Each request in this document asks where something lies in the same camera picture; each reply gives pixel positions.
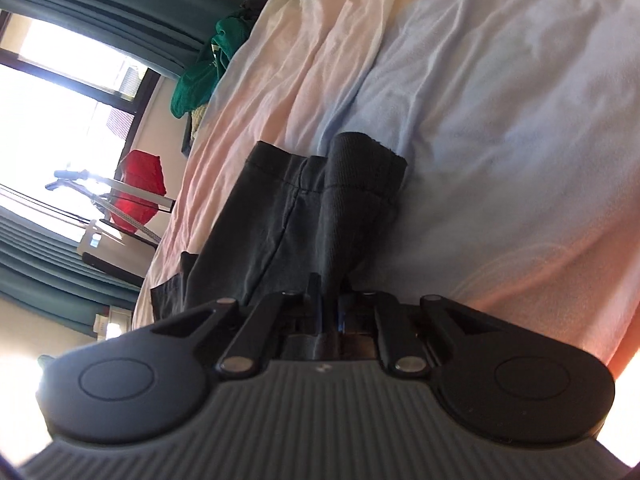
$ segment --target white wall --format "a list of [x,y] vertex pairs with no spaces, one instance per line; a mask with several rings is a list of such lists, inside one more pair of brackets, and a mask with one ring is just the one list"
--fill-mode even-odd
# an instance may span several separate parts
[[[175,81],[161,78],[143,116],[133,149],[160,157],[167,196],[176,198],[182,184],[187,158],[180,152],[187,123],[186,116],[176,119],[169,104],[174,94]],[[167,213],[158,213],[147,226],[162,235],[169,223]]]
[[95,339],[0,298],[0,358],[60,355]]
[[12,15],[9,19],[9,24],[2,35],[0,47],[11,52],[20,52],[22,44],[29,33],[31,23],[33,23],[31,18],[21,16],[20,14]]
[[0,452],[9,462],[23,462],[50,441],[34,395],[38,356],[94,341],[0,298]]

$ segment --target red cloth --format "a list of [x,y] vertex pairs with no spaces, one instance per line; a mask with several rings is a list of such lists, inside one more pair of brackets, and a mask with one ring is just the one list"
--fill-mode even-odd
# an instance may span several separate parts
[[[120,169],[122,170],[121,180],[126,184],[158,195],[166,195],[164,175],[162,175],[162,165],[160,164],[159,156],[141,152],[140,150],[132,150],[122,159]],[[143,198],[115,190],[112,191],[112,194],[117,195],[113,205],[122,212],[135,218],[141,224],[149,222],[158,212],[158,204],[154,204]],[[137,231],[133,225],[125,222],[119,216],[113,215],[111,221],[129,233],[135,233]]]

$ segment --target bed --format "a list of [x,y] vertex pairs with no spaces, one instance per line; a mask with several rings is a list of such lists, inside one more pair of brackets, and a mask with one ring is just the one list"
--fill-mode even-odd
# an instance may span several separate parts
[[198,131],[149,291],[198,253],[258,140],[404,156],[355,286],[441,294],[608,362],[640,300],[640,0],[269,0]]

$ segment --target green towel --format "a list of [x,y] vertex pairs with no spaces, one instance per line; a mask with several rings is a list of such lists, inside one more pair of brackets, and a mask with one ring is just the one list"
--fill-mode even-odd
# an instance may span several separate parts
[[171,113],[182,117],[207,103],[226,72],[229,61],[244,44],[254,28],[255,21],[236,12],[216,23],[216,34],[198,54],[196,63],[185,70],[178,80],[171,98]]

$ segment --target window frame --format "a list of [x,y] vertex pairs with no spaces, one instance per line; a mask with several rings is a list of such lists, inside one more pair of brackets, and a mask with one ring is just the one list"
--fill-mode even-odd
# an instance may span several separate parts
[[[11,16],[11,12],[8,12],[7,10],[0,10],[0,41],[2,41],[2,37],[4,36],[4,32],[6,31]],[[133,120],[131,121],[129,131],[127,132],[127,138],[125,139],[122,153],[120,154],[120,160],[122,160],[131,150],[138,128],[142,122],[142,117],[146,111],[146,106],[149,104],[151,96],[153,95],[156,85],[160,79],[160,74],[158,72],[147,68],[145,75],[140,82],[140,86],[136,91],[135,97],[131,98],[130,96],[121,94],[115,90],[101,88],[99,86],[78,81],[57,72],[53,72],[43,66],[39,66],[25,60],[21,58],[19,54],[4,48],[0,48],[0,64],[13,68],[14,70],[19,70],[20,72],[25,72],[39,77],[59,86],[63,86],[69,90],[85,95],[100,103],[104,103],[132,115]]]

